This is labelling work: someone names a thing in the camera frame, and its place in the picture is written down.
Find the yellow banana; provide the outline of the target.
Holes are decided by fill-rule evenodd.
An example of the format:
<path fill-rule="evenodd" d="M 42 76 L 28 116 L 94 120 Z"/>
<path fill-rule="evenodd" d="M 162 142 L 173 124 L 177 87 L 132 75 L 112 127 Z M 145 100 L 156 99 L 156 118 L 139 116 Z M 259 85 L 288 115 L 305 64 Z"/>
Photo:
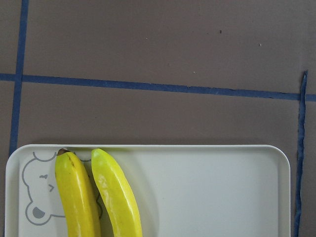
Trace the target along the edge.
<path fill-rule="evenodd" d="M 106 151 L 91 151 L 92 174 L 115 237 L 141 237 L 142 225 L 132 188 L 117 161 Z"/>
<path fill-rule="evenodd" d="M 92 184 L 81 160 L 61 148 L 55 161 L 55 178 L 69 237 L 100 237 L 98 207 Z"/>

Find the white bear tray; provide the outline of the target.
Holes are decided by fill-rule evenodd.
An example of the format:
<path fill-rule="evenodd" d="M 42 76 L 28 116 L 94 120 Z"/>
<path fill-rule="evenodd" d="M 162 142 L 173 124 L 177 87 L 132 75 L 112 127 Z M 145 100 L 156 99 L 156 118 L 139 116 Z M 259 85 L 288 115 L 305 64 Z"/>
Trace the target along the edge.
<path fill-rule="evenodd" d="M 146 237 L 288 237 L 290 165 L 270 145 L 101 145 L 124 171 Z M 6 237 L 65 237 L 54 167 L 60 145 L 9 157 Z"/>

